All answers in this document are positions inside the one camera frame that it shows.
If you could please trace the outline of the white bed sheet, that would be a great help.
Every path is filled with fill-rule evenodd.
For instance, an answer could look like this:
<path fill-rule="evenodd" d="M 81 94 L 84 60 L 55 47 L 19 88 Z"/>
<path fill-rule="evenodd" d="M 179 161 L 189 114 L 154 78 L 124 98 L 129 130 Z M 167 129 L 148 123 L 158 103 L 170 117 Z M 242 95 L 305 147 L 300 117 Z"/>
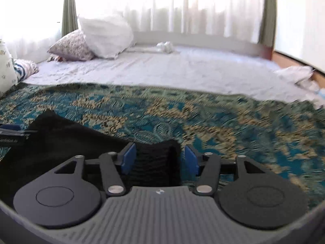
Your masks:
<path fill-rule="evenodd" d="M 324 98 L 278 77 L 278 65 L 256 57 L 210 49 L 177 47 L 174 53 L 123 52 L 115 60 L 41 62 L 39 72 L 24 82 L 36 85 L 95 83 L 149 85 L 257 100 L 310 101 Z"/>

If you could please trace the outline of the black pants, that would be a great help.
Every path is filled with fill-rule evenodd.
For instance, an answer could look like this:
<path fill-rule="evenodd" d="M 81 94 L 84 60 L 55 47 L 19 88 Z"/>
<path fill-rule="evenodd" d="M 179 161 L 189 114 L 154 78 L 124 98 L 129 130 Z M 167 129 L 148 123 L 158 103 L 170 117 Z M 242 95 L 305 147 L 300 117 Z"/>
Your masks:
<path fill-rule="evenodd" d="M 129 141 L 92 130 L 47 110 L 29 125 L 34 133 L 11 147 L 1 160 L 1 200 L 13 206 L 19 188 L 76 155 L 97 159 L 121 151 Z M 127 188 L 174 187 L 181 184 L 181 145 L 173 140 L 136 143 L 137 156 L 122 181 Z"/>

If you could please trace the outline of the green curtain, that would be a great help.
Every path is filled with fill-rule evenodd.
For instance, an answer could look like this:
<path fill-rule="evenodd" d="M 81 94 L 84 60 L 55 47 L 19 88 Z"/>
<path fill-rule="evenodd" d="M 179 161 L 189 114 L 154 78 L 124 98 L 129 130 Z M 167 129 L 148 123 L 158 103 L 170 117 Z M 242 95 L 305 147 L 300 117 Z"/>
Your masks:
<path fill-rule="evenodd" d="M 274 48 L 277 19 L 277 0 L 264 0 L 258 43 Z"/>
<path fill-rule="evenodd" d="M 62 37 L 78 29 L 77 10 L 75 0 L 64 0 L 62 14 Z"/>

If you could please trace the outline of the green right curtain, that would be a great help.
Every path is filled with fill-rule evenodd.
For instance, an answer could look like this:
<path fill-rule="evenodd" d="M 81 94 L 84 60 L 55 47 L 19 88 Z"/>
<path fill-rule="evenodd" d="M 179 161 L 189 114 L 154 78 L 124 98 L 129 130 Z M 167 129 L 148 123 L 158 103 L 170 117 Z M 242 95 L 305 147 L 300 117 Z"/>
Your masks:
<path fill-rule="evenodd" d="M 258 43 L 274 48 L 277 19 L 277 0 L 264 0 Z"/>

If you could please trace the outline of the white sheer curtain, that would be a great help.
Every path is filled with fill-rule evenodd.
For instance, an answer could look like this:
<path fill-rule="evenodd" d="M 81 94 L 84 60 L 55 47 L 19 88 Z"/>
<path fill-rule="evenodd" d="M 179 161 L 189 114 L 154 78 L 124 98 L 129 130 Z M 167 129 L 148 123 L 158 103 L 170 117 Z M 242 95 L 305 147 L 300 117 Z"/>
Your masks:
<path fill-rule="evenodd" d="M 79 16 L 120 14 L 135 32 L 230 37 L 256 43 L 264 0 L 76 0 Z"/>

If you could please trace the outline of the teal paisley bedspread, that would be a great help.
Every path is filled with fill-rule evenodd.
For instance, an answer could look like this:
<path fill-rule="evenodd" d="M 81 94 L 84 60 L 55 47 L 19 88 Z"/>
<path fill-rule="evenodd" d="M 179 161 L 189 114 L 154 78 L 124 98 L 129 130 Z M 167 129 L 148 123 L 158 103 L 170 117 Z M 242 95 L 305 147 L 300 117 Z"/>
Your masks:
<path fill-rule="evenodd" d="M 308 101 L 100 84 L 23 84 L 1 99 L 4 123 L 27 126 L 45 110 L 114 137 L 244 154 L 302 188 L 310 207 L 324 200 L 324 109 Z"/>

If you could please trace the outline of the small white cloth bundle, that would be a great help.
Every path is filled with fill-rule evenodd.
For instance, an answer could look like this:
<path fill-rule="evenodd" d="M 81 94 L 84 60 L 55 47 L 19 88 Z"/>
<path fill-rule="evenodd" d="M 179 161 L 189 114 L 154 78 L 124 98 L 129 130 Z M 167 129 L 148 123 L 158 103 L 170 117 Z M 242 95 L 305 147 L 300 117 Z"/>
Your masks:
<path fill-rule="evenodd" d="M 159 52 L 171 54 L 174 52 L 173 44 L 170 41 L 160 42 L 156 45 Z"/>

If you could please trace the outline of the white pillow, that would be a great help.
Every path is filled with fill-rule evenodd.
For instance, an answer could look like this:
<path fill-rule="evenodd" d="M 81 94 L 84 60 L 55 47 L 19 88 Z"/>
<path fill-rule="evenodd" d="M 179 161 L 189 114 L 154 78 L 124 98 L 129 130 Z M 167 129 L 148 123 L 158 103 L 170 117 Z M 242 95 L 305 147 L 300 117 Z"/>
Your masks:
<path fill-rule="evenodd" d="M 79 23 L 87 46 L 99 58 L 115 59 L 133 43 L 132 28 L 119 14 L 102 19 L 80 17 Z"/>

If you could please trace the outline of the pale green floral pillow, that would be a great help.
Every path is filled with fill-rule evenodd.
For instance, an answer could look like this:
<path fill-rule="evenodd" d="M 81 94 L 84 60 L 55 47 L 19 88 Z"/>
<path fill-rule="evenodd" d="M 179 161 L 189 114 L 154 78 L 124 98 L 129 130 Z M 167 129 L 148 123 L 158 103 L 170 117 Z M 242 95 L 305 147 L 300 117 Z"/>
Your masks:
<path fill-rule="evenodd" d="M 14 85 L 18 78 L 14 69 L 12 55 L 3 40 L 0 42 L 0 95 L 1 97 Z"/>

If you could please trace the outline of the purple floral pillow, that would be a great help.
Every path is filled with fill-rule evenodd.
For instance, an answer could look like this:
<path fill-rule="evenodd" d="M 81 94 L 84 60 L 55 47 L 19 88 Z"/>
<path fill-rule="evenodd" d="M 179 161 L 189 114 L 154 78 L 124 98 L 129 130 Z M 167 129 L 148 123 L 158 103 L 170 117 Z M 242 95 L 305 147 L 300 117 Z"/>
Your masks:
<path fill-rule="evenodd" d="M 84 34 L 80 29 L 68 33 L 59 39 L 49 48 L 48 53 L 67 61 L 89 61 L 95 57 L 94 53 L 89 49 Z"/>

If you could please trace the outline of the crumpled white cloth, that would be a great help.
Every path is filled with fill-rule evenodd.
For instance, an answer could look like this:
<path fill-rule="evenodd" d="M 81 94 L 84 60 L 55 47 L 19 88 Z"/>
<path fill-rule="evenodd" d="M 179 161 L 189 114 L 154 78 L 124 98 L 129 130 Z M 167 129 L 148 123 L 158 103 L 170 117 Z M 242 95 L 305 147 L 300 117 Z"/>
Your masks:
<path fill-rule="evenodd" d="M 313 69 L 310 66 L 290 66 L 281 68 L 274 73 L 287 82 L 297 84 L 310 79 L 313 75 Z"/>

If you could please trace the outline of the blue striped cushion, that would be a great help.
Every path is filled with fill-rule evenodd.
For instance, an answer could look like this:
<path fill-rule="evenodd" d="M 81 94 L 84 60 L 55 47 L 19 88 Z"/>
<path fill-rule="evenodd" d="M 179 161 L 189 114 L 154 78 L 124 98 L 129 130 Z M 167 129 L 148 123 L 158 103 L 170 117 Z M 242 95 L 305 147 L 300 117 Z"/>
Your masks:
<path fill-rule="evenodd" d="M 39 71 L 35 62 L 30 60 L 14 59 L 13 67 L 16 72 L 18 82 L 21 82 Z"/>

